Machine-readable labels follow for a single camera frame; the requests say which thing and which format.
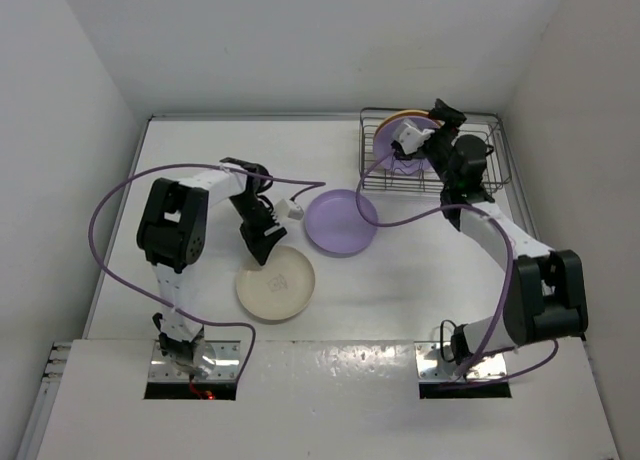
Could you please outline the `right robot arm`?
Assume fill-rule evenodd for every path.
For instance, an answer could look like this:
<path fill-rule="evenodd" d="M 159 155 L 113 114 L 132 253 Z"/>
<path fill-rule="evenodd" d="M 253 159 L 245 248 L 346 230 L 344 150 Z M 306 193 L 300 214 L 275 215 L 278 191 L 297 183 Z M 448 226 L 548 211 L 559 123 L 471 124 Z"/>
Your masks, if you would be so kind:
<path fill-rule="evenodd" d="M 429 116 L 441 125 L 420 151 L 443 184 L 443 215 L 505 273 L 495 313 L 454 330 L 450 348 L 457 373 L 488 353 L 582 336 L 589 317 L 578 254 L 536 240 L 503 213 L 483 183 L 490 149 L 460 132 L 466 121 L 461 111 L 438 99 Z"/>

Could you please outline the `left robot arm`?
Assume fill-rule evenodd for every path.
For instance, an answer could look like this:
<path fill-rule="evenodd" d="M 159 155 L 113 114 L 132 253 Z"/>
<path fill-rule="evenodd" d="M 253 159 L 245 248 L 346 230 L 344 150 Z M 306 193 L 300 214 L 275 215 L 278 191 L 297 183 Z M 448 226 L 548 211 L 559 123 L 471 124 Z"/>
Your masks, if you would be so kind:
<path fill-rule="evenodd" d="M 286 234 L 273 204 L 264 195 L 268 170 L 257 163 L 227 157 L 219 167 L 183 180 L 153 182 L 136 241 L 151 264 L 163 300 L 153 316 L 163 355 L 197 369 L 204 355 L 204 323 L 181 314 L 197 297 L 190 278 L 204 252 L 209 209 L 230 201 L 241 218 L 239 231 L 260 266 Z"/>

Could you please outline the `purple plate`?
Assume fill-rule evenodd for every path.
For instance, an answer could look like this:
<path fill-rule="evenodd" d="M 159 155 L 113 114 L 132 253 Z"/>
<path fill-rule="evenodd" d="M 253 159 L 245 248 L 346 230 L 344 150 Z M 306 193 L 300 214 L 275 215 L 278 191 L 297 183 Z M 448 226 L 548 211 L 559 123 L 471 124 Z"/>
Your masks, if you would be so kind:
<path fill-rule="evenodd" d="M 391 173 L 413 176 L 429 170 L 431 165 L 425 159 L 400 160 L 392 154 L 392 133 L 400 123 L 401 121 L 395 125 L 388 124 L 385 128 L 376 130 L 373 137 L 375 159 L 380 160 L 381 167 Z"/>
<path fill-rule="evenodd" d="M 354 190 L 333 189 L 316 196 L 304 216 L 309 240 L 335 256 L 352 256 L 369 247 L 377 234 L 375 206 Z"/>

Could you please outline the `cream plate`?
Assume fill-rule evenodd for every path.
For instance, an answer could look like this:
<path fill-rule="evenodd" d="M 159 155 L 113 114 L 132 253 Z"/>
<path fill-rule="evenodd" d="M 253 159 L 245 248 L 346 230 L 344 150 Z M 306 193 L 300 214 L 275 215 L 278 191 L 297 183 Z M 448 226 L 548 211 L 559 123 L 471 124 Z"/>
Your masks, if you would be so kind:
<path fill-rule="evenodd" d="M 316 276 L 310 260 L 285 245 L 274 248 L 264 266 L 251 257 L 235 277 L 237 298 L 253 317 L 283 322 L 301 313 L 310 303 Z"/>

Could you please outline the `orange plate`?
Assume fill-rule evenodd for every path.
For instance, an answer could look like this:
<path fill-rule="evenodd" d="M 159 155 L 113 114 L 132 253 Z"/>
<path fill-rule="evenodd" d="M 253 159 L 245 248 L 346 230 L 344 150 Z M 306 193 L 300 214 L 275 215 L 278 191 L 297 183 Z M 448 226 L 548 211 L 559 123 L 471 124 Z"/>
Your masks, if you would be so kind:
<path fill-rule="evenodd" d="M 438 129 L 441 127 L 441 123 L 438 120 L 434 120 L 431 118 L 429 111 L 418 110 L 418 109 L 406 109 L 406 110 L 400 110 L 400 111 L 394 112 L 392 115 L 382 120 L 381 123 L 378 125 L 377 129 L 378 130 L 383 129 L 388 124 L 395 125 L 405 118 L 410 119 L 413 123 L 415 123 L 421 129 L 424 129 L 424 128 Z"/>

